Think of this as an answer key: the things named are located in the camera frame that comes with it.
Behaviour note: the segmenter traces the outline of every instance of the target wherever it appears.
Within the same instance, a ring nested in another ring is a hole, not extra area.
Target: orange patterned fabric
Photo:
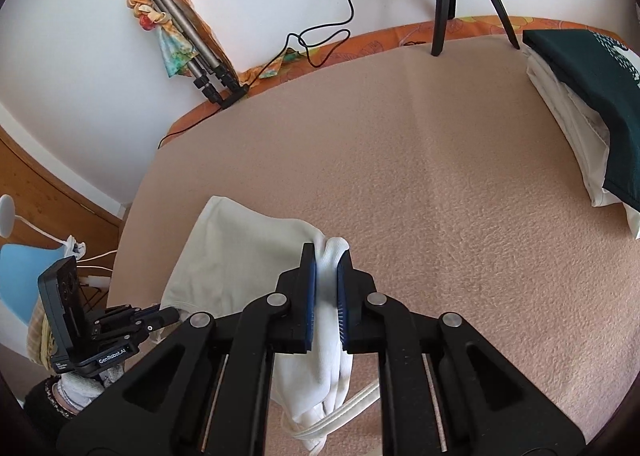
[[[620,38],[613,32],[608,30],[596,29],[586,25],[564,22],[559,20],[547,20],[545,18],[529,18],[511,16],[511,24],[517,34],[521,34],[523,30],[541,30],[541,29],[590,29],[601,34],[606,34],[616,40]],[[498,16],[475,16],[471,18],[456,18],[447,22],[446,40],[459,40],[462,38],[472,38],[476,36],[486,36],[488,34],[504,34],[504,28],[500,24]],[[391,29],[377,30],[360,36],[350,38],[342,46],[338,47],[332,56],[324,63],[322,68],[327,68],[332,64],[339,62],[351,61],[351,59],[363,58],[371,56],[385,50],[398,48],[399,46],[421,45],[423,43],[431,43],[433,39],[433,22],[425,22],[420,24],[404,25],[401,27],[392,27]],[[316,48],[311,52],[312,56],[319,62],[324,58],[324,54],[334,46],[333,44],[324,45]],[[278,73],[273,77],[261,78],[259,82],[252,86],[248,93],[251,97],[273,88],[278,84],[302,77],[315,70],[306,57],[297,54],[292,55],[292,59],[287,58],[282,61]],[[162,146],[176,138],[181,131],[195,125],[202,119],[213,115],[219,108],[205,101],[196,106],[193,110],[180,117],[169,129],[168,135],[176,133],[162,141]]]

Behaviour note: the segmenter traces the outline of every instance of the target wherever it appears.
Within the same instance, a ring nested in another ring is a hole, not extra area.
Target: dark green cloth
[[[628,48],[591,30],[525,30],[522,41],[609,128],[603,187],[640,211],[640,73],[618,52]]]

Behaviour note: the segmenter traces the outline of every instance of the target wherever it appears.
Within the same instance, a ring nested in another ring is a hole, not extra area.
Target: brown blanket
[[[345,237],[412,310],[461,313],[587,439],[640,369],[640,243],[591,208],[577,162],[503,37],[399,48],[244,100],[163,147],[131,208],[110,303],[147,306],[223,195]],[[357,357],[351,391],[376,374]],[[269,420],[268,454],[303,454]],[[378,406],[324,454],[380,441]]]

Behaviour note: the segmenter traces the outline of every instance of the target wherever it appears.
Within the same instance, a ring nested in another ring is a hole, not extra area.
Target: wall
[[[289,30],[348,16],[346,0],[193,1],[240,70],[270,59]],[[433,18],[434,0],[353,1],[354,34]],[[511,14],[573,20],[639,42],[632,0],[503,2]],[[458,0],[458,15],[488,13],[488,0]],[[50,153],[68,171],[56,174],[104,207],[133,199],[159,139],[203,100],[189,79],[166,78],[153,33],[124,0],[7,0],[0,50],[0,125],[15,118],[16,140],[31,137],[21,145],[32,156],[33,147]]]

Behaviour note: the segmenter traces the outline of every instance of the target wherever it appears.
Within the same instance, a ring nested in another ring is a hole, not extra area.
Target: blue chair
[[[0,249],[0,300],[24,324],[38,300],[38,277],[64,256],[64,245],[48,250],[9,243]]]

